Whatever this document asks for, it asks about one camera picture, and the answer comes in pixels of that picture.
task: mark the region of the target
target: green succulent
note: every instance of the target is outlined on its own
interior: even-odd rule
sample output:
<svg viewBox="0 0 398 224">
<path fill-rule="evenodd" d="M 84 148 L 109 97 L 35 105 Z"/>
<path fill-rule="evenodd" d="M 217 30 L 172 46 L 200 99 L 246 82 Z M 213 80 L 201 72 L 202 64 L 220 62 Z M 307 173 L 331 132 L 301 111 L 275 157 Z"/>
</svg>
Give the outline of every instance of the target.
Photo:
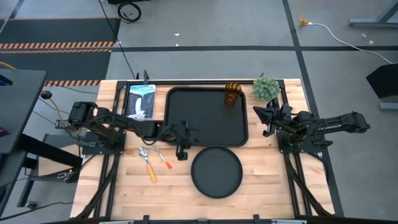
<svg viewBox="0 0 398 224">
<path fill-rule="evenodd" d="M 261 76 L 253 82 L 253 94 L 258 100 L 270 101 L 277 98 L 279 83 L 272 77 Z"/>
</svg>

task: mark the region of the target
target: concrete floor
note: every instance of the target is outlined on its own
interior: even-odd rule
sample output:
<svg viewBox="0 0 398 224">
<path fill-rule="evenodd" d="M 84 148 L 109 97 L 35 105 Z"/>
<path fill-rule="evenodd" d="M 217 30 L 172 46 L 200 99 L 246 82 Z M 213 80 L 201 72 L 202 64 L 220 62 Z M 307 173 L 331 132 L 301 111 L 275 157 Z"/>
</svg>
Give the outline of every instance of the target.
<svg viewBox="0 0 398 224">
<path fill-rule="evenodd" d="M 290 0 L 293 18 L 300 1 Z M 391 1 L 307 0 L 301 17 L 327 25 L 336 36 L 354 45 L 398 45 L 398 30 L 352 29 L 350 17 L 376 17 Z M 17 0 L 0 0 L 0 17 L 8 17 Z M 293 46 L 284 6 L 280 0 L 151 0 L 137 3 L 142 17 L 135 24 L 121 24 L 119 39 L 124 47 L 271 45 Z M 116 6 L 104 6 L 108 16 Z M 103 16 L 97 0 L 25 0 L 16 17 Z M 302 46 L 340 46 L 321 27 L 297 27 Z M 378 52 L 398 62 L 398 52 Z M 128 52 L 135 72 L 146 69 L 151 78 L 256 78 L 262 72 L 276 78 L 302 78 L 294 51 L 184 51 Z M 346 217 L 398 220 L 398 189 L 395 158 L 398 157 L 397 112 L 379 111 L 379 100 L 365 77 L 386 64 L 364 52 L 304 52 L 308 76 L 321 117 L 352 110 L 365 115 L 372 128 L 365 134 L 336 133 L 329 148 L 338 191 Z M 107 79 L 131 78 L 123 55 L 114 52 Z M 97 91 L 98 87 L 76 87 Z M 64 88 L 49 88 L 62 110 L 74 101 L 94 100 L 95 95 Z M 55 121 L 57 115 L 41 101 L 35 111 Z M 24 131 L 34 138 L 63 134 L 33 114 Z M 23 187 L 18 182 L 4 216 L 23 212 L 16 200 Z M 71 202 L 75 184 L 38 182 L 29 200 L 40 205 Z M 70 207 L 59 205 L 39 210 L 4 223 L 43 223 L 66 220 Z"/>
</svg>

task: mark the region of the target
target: white cable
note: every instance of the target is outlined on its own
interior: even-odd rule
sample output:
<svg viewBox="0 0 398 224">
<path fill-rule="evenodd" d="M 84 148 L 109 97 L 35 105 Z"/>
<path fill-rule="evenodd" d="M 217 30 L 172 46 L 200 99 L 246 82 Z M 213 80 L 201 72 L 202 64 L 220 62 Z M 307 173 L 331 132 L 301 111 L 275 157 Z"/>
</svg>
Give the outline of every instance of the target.
<svg viewBox="0 0 398 224">
<path fill-rule="evenodd" d="M 374 54 L 374 55 L 379 56 L 380 58 L 382 58 L 383 60 L 385 60 L 387 63 L 393 64 L 393 63 L 390 62 L 388 59 L 386 59 L 385 57 L 383 57 L 382 55 L 380 55 L 380 54 L 378 54 L 378 53 L 376 53 L 376 52 L 373 52 L 373 51 L 371 51 L 371 50 L 363 50 L 363 49 L 360 49 L 360 48 L 358 48 L 358 47 L 355 47 L 355 46 L 353 46 L 353 45 L 351 45 L 351 44 L 349 44 L 349 43 L 347 43 L 347 42 L 344 42 L 344 41 L 340 40 L 339 38 L 337 38 L 337 37 L 331 32 L 331 30 L 330 30 L 327 26 L 325 26 L 325 25 L 323 25 L 323 24 L 316 24 L 316 23 L 312 23 L 312 22 L 309 22 L 308 24 L 306 24 L 306 26 L 311 26 L 311 25 L 314 25 L 314 26 L 321 26 L 321 27 L 327 29 L 327 30 L 329 31 L 329 33 L 331 34 L 331 36 L 332 36 L 334 39 L 336 39 L 338 42 L 342 43 L 342 44 L 345 44 L 345 45 L 347 45 L 347 46 L 350 46 L 350 47 L 352 47 L 352 48 L 354 48 L 354 49 L 356 49 L 356 50 L 360 50 L 360 51 L 362 51 L 362 52 L 372 53 L 372 54 Z"/>
</svg>

